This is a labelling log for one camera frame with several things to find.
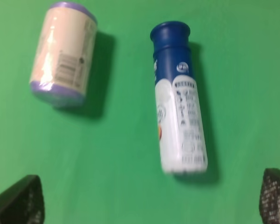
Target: black mesh object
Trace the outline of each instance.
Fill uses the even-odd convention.
[[[280,170],[266,169],[260,193],[259,212],[264,224],[280,224]]]
[[[43,224],[41,179],[28,175],[0,194],[0,224]]]

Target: barcode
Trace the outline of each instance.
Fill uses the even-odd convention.
[[[66,54],[60,54],[55,79],[59,82],[66,83],[68,85],[73,85],[76,67],[77,58]]]

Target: plastic packaging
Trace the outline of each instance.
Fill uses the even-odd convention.
[[[79,106],[86,95],[96,18],[71,2],[46,14],[30,79],[32,92],[56,107]]]
[[[150,34],[165,173],[203,172],[208,164],[189,34],[188,25],[177,21],[162,23]]]

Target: green surface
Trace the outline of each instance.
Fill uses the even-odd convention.
[[[39,174],[48,224],[255,224],[280,168],[280,0],[80,0],[99,23],[87,104],[30,93],[51,0],[0,1],[0,192]],[[190,25],[209,171],[164,175],[151,29]],[[98,82],[105,84],[99,88]]]

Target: blue bottle cap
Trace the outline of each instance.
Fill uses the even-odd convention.
[[[157,25],[150,33],[154,43],[154,53],[168,47],[189,48],[190,27],[178,21],[169,21]]]

